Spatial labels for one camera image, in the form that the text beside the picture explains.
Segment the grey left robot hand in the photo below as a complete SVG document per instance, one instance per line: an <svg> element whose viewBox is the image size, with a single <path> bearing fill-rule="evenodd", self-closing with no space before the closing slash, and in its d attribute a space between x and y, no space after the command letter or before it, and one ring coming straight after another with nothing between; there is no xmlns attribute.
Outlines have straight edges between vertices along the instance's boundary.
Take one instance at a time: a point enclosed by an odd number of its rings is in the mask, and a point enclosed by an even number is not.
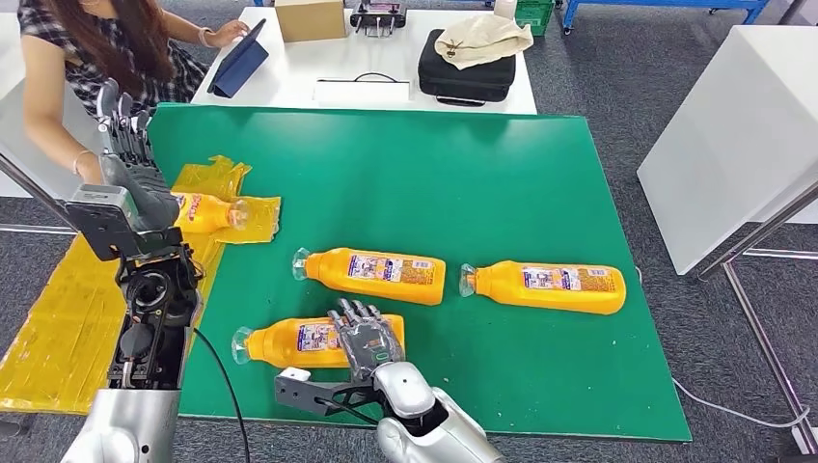
<svg viewBox="0 0 818 463"><path fill-rule="evenodd" d="M103 139L99 157L103 183L129 194L137 231L171 227L178 218L179 205L155 162L148 136L153 112L137 110L133 97L122 92L112 78L99 87L95 109Z"/></svg>

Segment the person's right hand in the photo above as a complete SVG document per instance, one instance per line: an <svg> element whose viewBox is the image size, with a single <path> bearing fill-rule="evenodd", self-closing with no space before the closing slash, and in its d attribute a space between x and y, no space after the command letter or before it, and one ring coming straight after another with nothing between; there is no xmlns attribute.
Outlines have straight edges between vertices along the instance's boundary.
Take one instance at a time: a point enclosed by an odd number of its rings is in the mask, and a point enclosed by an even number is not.
<svg viewBox="0 0 818 463"><path fill-rule="evenodd" d="M83 150L77 154L73 161L73 171L82 178L85 184L104 184L99 157L89 150Z"/></svg>

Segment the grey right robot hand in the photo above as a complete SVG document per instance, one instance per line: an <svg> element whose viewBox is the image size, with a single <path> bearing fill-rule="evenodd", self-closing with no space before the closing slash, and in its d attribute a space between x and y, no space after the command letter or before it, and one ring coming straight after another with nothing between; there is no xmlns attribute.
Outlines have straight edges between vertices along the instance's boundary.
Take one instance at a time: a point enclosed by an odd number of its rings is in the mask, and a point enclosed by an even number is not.
<svg viewBox="0 0 818 463"><path fill-rule="evenodd" d="M339 335L354 382L367 382L380 366L405 360L395 331L374 305L346 298L337 304L342 313L330 310L327 315Z"/></svg>

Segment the person's left hand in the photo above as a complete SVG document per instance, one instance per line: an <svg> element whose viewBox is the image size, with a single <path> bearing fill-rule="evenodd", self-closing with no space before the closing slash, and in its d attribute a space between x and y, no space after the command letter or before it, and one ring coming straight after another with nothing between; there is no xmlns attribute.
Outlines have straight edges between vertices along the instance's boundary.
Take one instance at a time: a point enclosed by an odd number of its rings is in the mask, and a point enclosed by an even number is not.
<svg viewBox="0 0 818 463"><path fill-rule="evenodd" d="M209 28L201 28L199 31L200 43L209 48L222 48L236 39L247 36L250 32L249 26L238 19L229 21L221 26L217 31Z"/></svg>

